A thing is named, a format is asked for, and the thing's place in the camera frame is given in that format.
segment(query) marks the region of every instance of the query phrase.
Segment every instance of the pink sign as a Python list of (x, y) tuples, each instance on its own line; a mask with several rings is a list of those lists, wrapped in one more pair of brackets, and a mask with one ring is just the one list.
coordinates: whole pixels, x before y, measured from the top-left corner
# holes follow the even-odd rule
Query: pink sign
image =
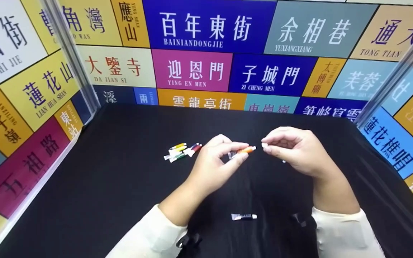
[(9, 218), (69, 144), (52, 116), (0, 166), (0, 214)]
[(227, 92), (232, 54), (152, 50), (157, 88)]

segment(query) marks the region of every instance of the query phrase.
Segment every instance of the person's left hand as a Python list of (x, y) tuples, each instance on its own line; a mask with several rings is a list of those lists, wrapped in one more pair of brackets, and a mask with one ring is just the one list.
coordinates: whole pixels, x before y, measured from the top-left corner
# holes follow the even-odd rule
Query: person's left hand
[(203, 197), (208, 196), (225, 184), (246, 160), (248, 154), (239, 153), (225, 164), (221, 157), (230, 151), (241, 150), (248, 146), (247, 143), (232, 142), (222, 134), (213, 137), (200, 150), (185, 183)]

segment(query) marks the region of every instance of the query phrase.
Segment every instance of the table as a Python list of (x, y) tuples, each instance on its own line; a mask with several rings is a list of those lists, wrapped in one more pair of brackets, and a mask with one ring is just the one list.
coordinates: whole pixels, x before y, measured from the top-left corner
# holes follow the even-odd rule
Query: table
[[(316, 257), (312, 181), (265, 154), (278, 126), (312, 130), (350, 181), (387, 257), (413, 257), (413, 194), (347, 119), (167, 106), (108, 105), (0, 245), (0, 258), (104, 258), (154, 204), (188, 176), (194, 161), (163, 160), (177, 143), (217, 134), (258, 149), (193, 215), (197, 258)], [(253, 213), (232, 221), (231, 213)], [(291, 215), (298, 213), (302, 228)]]

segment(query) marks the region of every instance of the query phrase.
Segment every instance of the colorful wall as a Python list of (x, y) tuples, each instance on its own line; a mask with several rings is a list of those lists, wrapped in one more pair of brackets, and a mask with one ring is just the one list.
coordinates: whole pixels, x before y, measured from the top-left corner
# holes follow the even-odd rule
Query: colorful wall
[(0, 230), (90, 113), (39, 2), (0, 0)]
[[(413, 44), (413, 0), (59, 7), (102, 104), (353, 121)], [(0, 229), (90, 117), (78, 90), (39, 2), (0, 0)], [(361, 131), (413, 192), (413, 70)]]
[[(413, 45), (411, 0), (60, 3), (102, 104), (353, 121)], [(413, 69), (361, 131), (413, 191)]]

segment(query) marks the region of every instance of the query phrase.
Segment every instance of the white sleeve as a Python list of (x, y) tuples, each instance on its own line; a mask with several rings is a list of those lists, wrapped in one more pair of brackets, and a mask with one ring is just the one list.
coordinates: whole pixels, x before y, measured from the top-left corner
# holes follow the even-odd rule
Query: white sleeve
[(176, 243), (187, 227), (173, 224), (154, 206), (127, 232), (106, 258), (176, 258), (181, 249)]
[(385, 258), (366, 214), (333, 214), (313, 207), (320, 258)]

